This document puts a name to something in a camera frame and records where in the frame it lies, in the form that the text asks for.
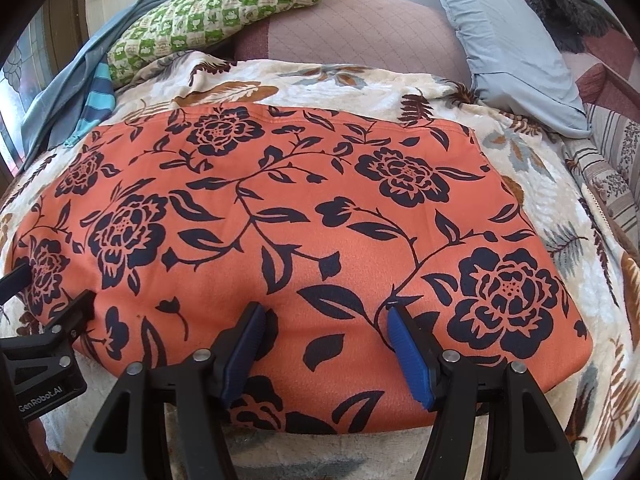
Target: teal striped cloth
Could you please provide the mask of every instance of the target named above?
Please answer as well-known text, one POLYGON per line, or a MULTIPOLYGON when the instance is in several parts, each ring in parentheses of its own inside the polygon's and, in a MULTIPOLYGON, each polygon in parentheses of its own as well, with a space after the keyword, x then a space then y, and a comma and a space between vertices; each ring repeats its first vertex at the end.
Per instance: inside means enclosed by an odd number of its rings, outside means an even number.
POLYGON ((113 83, 105 56, 95 69, 94 80, 89 87, 89 94, 84 102, 78 124, 76 124, 76 129, 71 136, 65 141, 65 146, 70 148, 84 139, 87 133, 113 113, 115 107, 116 97, 113 94, 113 83))

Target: black fur item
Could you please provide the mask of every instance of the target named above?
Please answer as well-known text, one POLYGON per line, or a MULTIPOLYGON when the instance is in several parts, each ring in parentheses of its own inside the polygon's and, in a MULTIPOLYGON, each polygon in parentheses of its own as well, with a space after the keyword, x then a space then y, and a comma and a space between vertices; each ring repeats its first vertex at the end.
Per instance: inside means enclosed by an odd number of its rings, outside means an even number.
POLYGON ((618 21, 594 0, 526 0, 561 51, 584 52, 583 36, 601 38, 618 21))

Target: blue gripper pad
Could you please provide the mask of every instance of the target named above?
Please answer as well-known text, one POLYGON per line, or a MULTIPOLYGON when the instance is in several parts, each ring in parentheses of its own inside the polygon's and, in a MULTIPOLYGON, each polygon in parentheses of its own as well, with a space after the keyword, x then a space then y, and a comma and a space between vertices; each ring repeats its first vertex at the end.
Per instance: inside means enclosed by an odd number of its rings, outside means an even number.
POLYGON ((433 406, 434 395, 429 382, 429 369, 395 308, 389 311, 386 330, 412 397, 420 402, 425 410, 430 409, 433 406))
POLYGON ((238 339, 225 367, 224 387, 220 394, 220 401, 225 408, 242 396, 244 384, 249 376, 249 370, 254 364, 255 354, 264 335, 266 314, 260 304, 256 304, 249 323, 238 339))

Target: green patterned pillow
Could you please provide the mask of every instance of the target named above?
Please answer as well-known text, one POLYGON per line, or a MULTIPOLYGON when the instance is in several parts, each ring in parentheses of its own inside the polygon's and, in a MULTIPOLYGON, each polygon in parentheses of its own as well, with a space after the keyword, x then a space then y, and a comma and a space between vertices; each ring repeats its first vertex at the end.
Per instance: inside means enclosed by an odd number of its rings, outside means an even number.
POLYGON ((168 0, 133 23, 111 46, 107 62, 114 88, 143 66, 172 52, 203 48, 276 12, 320 0, 168 0))

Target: pink quilted pillow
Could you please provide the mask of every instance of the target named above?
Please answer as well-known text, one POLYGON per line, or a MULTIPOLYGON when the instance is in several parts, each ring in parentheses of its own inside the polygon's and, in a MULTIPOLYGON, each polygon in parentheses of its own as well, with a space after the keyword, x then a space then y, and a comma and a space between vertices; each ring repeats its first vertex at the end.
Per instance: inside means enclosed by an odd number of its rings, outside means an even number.
POLYGON ((405 0, 322 0, 245 27, 236 59, 348 63, 471 83, 442 9, 405 0))

